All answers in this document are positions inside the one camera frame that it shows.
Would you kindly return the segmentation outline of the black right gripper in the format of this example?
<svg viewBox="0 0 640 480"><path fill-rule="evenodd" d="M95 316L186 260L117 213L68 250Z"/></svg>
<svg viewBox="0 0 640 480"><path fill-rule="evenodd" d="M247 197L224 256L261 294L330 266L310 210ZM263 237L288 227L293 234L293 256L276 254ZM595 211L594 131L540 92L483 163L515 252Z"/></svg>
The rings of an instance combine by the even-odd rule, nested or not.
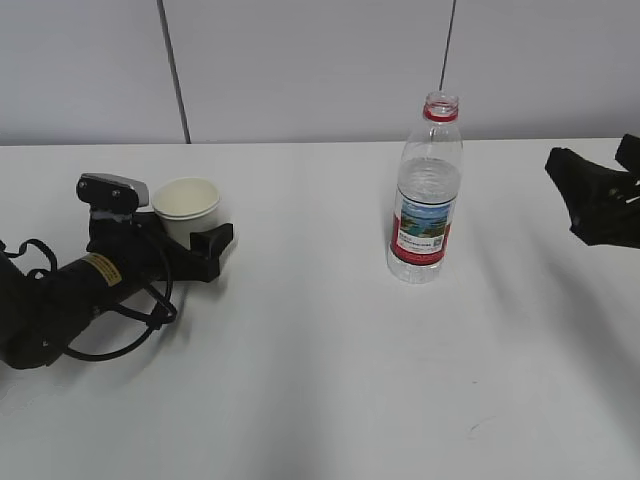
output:
<svg viewBox="0 0 640 480"><path fill-rule="evenodd" d="M589 246L638 248L639 179L633 175L640 175L640 138L625 134L615 160L626 171L554 147L545 171L561 194L576 237Z"/></svg>

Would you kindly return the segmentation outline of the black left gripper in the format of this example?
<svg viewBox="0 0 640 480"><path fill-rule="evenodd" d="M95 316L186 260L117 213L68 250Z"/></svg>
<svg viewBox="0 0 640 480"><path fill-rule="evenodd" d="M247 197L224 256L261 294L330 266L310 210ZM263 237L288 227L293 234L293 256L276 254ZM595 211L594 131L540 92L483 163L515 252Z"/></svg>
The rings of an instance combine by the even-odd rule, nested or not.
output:
<svg viewBox="0 0 640 480"><path fill-rule="evenodd" d="M234 239L234 227L224 223L189 236L190 247L169 240L154 212L136 212L130 222L89 220L87 251L111 260L124 278L149 282L210 283L221 273L221 256Z"/></svg>

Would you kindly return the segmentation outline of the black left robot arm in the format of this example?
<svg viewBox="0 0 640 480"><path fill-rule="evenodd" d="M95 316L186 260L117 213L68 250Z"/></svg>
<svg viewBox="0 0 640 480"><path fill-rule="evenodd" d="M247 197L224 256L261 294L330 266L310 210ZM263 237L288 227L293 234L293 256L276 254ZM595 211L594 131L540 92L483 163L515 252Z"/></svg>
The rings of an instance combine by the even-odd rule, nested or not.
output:
<svg viewBox="0 0 640 480"><path fill-rule="evenodd" d="M210 283L219 277L221 256L234 237L232 224L191 234L190 247L169 237L153 213L135 213L122 222L92 219L83 257L61 266L38 239L24 241L40 250L48 268L22 273L15 254L1 253L1 359L14 369L49 366L66 355L85 362L122 357L152 333L173 323L177 282ZM145 331L131 344L109 353L89 354L72 342L99 316L118 313Z"/></svg>

